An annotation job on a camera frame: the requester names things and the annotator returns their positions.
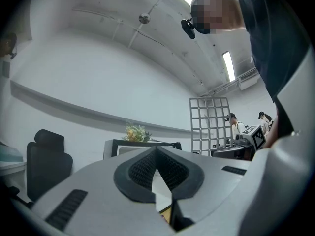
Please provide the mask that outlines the white wire fridge shelf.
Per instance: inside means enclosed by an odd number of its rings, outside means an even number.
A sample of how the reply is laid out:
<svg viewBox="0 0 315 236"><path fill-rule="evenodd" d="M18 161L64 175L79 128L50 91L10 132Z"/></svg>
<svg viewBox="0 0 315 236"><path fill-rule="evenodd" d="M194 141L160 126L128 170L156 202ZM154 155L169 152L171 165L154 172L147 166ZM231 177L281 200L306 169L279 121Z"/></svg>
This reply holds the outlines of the white wire fridge shelf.
<svg viewBox="0 0 315 236"><path fill-rule="evenodd" d="M233 147L230 107L225 97L194 97L189 99L190 150L211 156L215 151Z"/></svg>

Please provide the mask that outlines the white desk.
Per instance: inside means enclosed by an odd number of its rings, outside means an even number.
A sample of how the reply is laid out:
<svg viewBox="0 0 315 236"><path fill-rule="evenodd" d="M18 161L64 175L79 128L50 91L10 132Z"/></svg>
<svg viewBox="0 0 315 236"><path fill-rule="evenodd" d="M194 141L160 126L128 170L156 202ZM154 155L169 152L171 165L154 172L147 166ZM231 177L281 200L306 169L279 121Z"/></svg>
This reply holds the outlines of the white desk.
<svg viewBox="0 0 315 236"><path fill-rule="evenodd" d="M0 177L24 173L27 162L2 162L0 161Z"/></svg>

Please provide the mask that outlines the person's black shirt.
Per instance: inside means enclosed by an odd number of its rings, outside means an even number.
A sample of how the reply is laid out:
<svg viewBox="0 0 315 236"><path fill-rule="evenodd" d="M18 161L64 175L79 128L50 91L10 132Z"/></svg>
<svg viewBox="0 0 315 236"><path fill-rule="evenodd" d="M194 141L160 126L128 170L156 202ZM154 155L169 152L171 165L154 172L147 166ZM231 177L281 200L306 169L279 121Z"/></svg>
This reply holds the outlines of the person's black shirt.
<svg viewBox="0 0 315 236"><path fill-rule="evenodd" d="M310 46L301 21L285 0L239 0L252 57L275 100Z"/></svg>

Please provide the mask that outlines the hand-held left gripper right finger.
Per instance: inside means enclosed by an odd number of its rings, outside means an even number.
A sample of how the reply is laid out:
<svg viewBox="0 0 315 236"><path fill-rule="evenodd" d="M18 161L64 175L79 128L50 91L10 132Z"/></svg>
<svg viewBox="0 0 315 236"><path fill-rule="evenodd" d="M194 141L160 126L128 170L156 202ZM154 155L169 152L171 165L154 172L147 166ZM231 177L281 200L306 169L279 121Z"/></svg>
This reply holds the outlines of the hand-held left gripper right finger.
<svg viewBox="0 0 315 236"><path fill-rule="evenodd" d="M158 170L175 179L172 187L174 225L162 218L158 231L237 231L248 198L236 189L250 163L206 157L170 147L157 147Z"/></svg>

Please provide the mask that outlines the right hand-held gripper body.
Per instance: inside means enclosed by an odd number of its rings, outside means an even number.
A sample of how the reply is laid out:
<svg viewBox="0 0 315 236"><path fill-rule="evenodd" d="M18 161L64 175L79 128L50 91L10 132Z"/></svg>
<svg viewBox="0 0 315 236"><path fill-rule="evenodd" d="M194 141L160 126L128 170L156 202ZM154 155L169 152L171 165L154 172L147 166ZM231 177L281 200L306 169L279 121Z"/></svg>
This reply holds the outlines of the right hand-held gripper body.
<svg viewBox="0 0 315 236"><path fill-rule="evenodd" d="M252 146L254 151L261 149L266 142L261 125L249 126L235 136L235 141L244 147Z"/></svg>

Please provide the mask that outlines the black mini fridge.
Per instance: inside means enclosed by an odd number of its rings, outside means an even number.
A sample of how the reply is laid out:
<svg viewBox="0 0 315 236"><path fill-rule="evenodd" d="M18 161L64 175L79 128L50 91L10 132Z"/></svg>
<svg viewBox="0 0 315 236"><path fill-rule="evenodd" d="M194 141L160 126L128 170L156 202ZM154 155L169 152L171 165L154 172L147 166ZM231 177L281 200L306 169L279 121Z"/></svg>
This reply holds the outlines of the black mini fridge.
<svg viewBox="0 0 315 236"><path fill-rule="evenodd" d="M103 160L125 154L130 151L138 150L141 148L150 147L171 147L175 149L182 149L181 143L164 143L164 142L131 142L125 140L112 139L105 142L103 151Z"/></svg>

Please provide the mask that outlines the person's right forearm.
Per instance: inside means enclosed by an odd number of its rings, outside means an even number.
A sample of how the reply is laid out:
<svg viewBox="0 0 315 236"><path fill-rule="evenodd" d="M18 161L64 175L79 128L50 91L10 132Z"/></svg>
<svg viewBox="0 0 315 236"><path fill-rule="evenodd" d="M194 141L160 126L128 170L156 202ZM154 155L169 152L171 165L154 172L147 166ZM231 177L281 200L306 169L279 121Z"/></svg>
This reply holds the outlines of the person's right forearm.
<svg viewBox="0 0 315 236"><path fill-rule="evenodd" d="M263 148L270 148L273 143L278 139L278 125L279 125L279 113L277 113L273 125L268 133L266 138L266 143L264 144Z"/></svg>

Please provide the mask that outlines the artificial flower bouquet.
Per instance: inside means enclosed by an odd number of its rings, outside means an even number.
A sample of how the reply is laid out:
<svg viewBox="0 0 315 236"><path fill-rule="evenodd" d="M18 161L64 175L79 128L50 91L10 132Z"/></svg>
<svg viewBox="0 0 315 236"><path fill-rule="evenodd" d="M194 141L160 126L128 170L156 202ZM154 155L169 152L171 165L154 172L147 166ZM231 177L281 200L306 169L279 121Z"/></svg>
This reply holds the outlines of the artificial flower bouquet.
<svg viewBox="0 0 315 236"><path fill-rule="evenodd" d="M122 137L125 141L130 142L148 142L151 141L151 135L146 131L145 126L135 125L131 122L128 122L126 125L126 135Z"/></svg>

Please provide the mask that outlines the white wall air conditioner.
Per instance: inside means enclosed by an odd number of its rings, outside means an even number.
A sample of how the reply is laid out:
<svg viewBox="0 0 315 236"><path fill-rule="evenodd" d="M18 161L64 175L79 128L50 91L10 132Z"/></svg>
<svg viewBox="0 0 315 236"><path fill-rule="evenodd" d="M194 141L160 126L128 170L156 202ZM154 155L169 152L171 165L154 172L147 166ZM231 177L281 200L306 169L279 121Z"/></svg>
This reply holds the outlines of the white wall air conditioner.
<svg viewBox="0 0 315 236"><path fill-rule="evenodd" d="M245 90L255 85L260 78L260 74L256 68L253 68L238 77L240 90Z"/></svg>

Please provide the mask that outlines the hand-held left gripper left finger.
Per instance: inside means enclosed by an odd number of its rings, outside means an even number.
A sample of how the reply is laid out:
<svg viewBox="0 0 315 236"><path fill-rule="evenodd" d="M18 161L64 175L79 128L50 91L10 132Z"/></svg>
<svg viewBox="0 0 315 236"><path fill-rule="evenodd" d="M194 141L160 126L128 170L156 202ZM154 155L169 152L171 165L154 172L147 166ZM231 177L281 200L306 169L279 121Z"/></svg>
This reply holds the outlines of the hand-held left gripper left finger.
<svg viewBox="0 0 315 236"><path fill-rule="evenodd" d="M123 162L139 155L141 148L94 162L73 173L46 192L32 207L41 219L74 189L87 192L64 232L71 236L172 236L172 228L153 203L128 199L114 184L114 172Z"/></svg>

